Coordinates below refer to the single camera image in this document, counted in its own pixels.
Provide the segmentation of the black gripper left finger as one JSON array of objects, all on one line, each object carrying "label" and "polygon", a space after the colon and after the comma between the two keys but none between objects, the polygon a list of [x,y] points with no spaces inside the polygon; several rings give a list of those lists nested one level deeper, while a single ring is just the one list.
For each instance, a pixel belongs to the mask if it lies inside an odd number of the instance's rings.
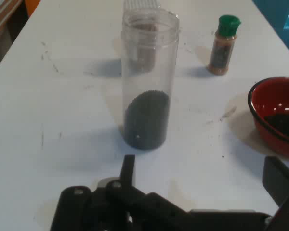
[{"label": "black gripper left finger", "polygon": [[85,186],[64,189],[52,231],[189,231],[192,217],[156,193],[132,184],[135,156],[126,155],[120,176],[92,192]]}]

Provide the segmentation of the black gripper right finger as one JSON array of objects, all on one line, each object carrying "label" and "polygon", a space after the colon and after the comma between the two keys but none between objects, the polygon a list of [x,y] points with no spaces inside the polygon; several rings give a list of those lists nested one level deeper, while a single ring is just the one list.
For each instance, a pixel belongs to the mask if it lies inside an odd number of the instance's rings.
[{"label": "black gripper right finger", "polygon": [[289,168],[277,157],[266,157],[262,183],[278,206],[277,212],[266,220],[265,229],[289,231]]}]

